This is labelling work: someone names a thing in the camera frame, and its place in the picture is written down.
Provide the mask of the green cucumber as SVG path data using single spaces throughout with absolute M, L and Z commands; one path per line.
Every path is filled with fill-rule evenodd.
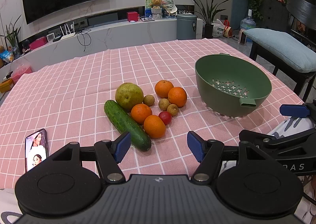
M 127 131 L 130 133 L 131 143 L 134 147 L 140 151 L 148 151 L 151 148 L 150 137 L 114 100 L 105 102 L 104 112 L 116 130 L 121 134 Z

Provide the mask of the orange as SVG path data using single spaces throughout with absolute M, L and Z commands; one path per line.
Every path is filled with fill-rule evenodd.
M 174 85 L 168 80 L 161 80 L 155 85 L 155 93 L 161 98 L 167 98 Z
M 173 87 L 168 92 L 168 100 L 171 104 L 183 107 L 187 102 L 186 91 L 181 87 Z
M 131 109 L 131 117 L 138 124 L 142 125 L 147 117 L 152 115 L 152 110 L 146 104 L 137 104 Z
M 143 128 L 152 139 L 160 139 L 166 133 L 166 126 L 157 115 L 148 116 L 144 120 Z

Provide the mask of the red cherry tomato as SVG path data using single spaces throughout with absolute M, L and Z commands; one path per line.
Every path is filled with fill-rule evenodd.
M 172 121 L 172 115 L 168 111 L 163 111 L 159 114 L 159 118 L 163 121 L 165 125 L 169 125 Z

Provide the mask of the brown longan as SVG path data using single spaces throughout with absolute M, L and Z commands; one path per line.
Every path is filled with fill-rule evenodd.
M 159 101 L 159 108 L 162 110 L 162 111 L 166 111 L 168 106 L 170 105 L 170 102 L 168 99 L 166 98 L 163 98 Z
M 178 106 L 176 104 L 170 104 L 167 107 L 167 111 L 174 117 L 178 114 L 179 109 L 178 109 Z
M 147 106 L 153 106 L 155 103 L 155 97 L 153 95 L 146 95 L 143 99 L 143 103 Z

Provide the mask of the green yellow pear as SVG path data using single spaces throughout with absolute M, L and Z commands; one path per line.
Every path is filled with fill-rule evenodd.
M 131 82 L 121 84 L 115 93 L 115 101 L 127 112 L 130 112 L 135 105 L 141 104 L 143 99 L 142 89 Z

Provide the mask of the green colander bowl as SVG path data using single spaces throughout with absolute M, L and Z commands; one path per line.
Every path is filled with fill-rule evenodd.
M 201 99 L 213 111 L 243 117 L 256 110 L 272 92 L 270 79 L 252 63 L 229 54 L 212 54 L 195 63 Z

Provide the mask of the light blue seat cushion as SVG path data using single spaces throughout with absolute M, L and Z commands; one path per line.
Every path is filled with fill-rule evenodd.
M 315 52 L 286 32 L 253 28 L 244 32 L 248 38 L 300 73 L 314 72 Z

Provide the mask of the smartphone with photo screen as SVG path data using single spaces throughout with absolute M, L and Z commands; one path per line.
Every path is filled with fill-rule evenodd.
M 48 157 L 47 131 L 42 128 L 25 138 L 26 172 Z

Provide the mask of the blue water jug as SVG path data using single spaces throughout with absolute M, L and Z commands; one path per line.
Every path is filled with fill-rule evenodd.
M 246 44 L 246 42 L 252 42 L 250 38 L 244 33 L 248 29 L 253 29 L 256 27 L 256 22 L 252 18 L 252 10 L 248 10 L 247 17 L 241 20 L 240 31 L 239 31 L 239 43 Z

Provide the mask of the black wooden chair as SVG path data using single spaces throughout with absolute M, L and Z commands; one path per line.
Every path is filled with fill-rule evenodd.
M 302 44 L 296 37 L 313 46 L 315 43 L 291 27 L 297 19 L 315 30 L 315 5 L 305 0 L 288 0 L 286 7 L 291 15 L 286 32 L 253 28 L 244 34 L 253 41 L 250 58 L 256 60 L 260 56 L 274 66 L 273 75 L 282 71 L 291 78 L 296 83 L 293 90 L 296 95 L 300 95 L 304 86 L 307 86 L 302 99 L 306 102 L 315 81 L 315 51 Z

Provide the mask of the dark cabinet with plants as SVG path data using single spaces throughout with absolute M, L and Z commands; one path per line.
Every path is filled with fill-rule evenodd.
M 252 17 L 258 28 L 267 28 L 285 32 L 289 12 L 287 0 L 247 0 L 247 6 L 252 10 Z

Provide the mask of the white plastic shopping bag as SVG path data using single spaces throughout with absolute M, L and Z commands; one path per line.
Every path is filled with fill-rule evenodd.
M 224 31 L 227 28 L 227 25 L 222 23 L 220 19 L 216 19 L 214 22 L 212 22 L 212 25 L 213 25 L 212 36 L 223 37 Z

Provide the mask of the grey pedal trash bin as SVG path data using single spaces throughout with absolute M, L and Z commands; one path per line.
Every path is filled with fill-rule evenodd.
M 177 39 L 194 40 L 196 38 L 197 16 L 182 13 L 177 15 Z

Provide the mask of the white wifi router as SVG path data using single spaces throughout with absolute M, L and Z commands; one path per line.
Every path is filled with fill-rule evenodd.
M 61 34 L 61 40 L 65 40 L 67 38 L 71 38 L 75 36 L 75 28 L 74 23 L 68 24 L 64 23 L 63 25 L 59 26 Z

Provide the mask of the tall leaf potted plant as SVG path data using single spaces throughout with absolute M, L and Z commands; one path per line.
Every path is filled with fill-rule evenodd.
M 229 0 L 224 0 L 221 3 L 214 3 L 214 0 L 211 0 L 209 4 L 206 1 L 206 5 L 202 3 L 202 0 L 193 0 L 195 5 L 198 7 L 198 10 L 195 10 L 195 13 L 198 13 L 202 16 L 203 21 L 205 22 L 205 29 L 204 35 L 205 38 L 211 39 L 213 38 L 213 21 L 215 16 L 219 13 L 224 11 L 225 9 L 219 9 L 220 5 L 223 3 L 228 2 Z

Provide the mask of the white marble tv console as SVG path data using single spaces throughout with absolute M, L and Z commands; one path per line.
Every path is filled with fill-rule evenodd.
M 117 22 L 91 28 L 83 35 L 50 42 L 1 68 L 1 79 L 20 65 L 30 64 L 33 71 L 75 57 L 83 57 L 108 49 L 173 41 L 177 39 L 175 18 L 154 22 Z

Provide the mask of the pink tissue box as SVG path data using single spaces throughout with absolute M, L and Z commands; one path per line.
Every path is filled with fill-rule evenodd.
M 32 43 L 29 44 L 29 48 L 31 50 L 35 50 L 39 47 L 42 47 L 43 45 L 47 44 L 47 37 L 43 36 L 41 38 L 36 39 L 35 41 L 33 41 Z

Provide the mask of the red box on console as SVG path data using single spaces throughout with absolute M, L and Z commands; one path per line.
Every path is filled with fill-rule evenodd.
M 130 11 L 126 13 L 128 22 L 137 22 L 139 14 L 136 11 Z

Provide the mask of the small left potted plant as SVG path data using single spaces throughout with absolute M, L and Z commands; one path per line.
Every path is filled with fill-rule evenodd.
M 9 25 L 6 25 L 4 35 L 1 35 L 1 37 L 7 39 L 9 44 L 11 45 L 11 50 L 9 51 L 13 54 L 14 59 L 18 59 L 21 56 L 18 45 L 21 27 L 16 27 L 16 24 L 20 18 L 21 15 L 16 19 L 14 23 L 10 22 Z

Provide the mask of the teddy bear toy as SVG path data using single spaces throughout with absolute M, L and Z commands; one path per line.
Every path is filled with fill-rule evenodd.
M 150 7 L 152 9 L 158 9 L 162 7 L 162 0 L 151 0 Z

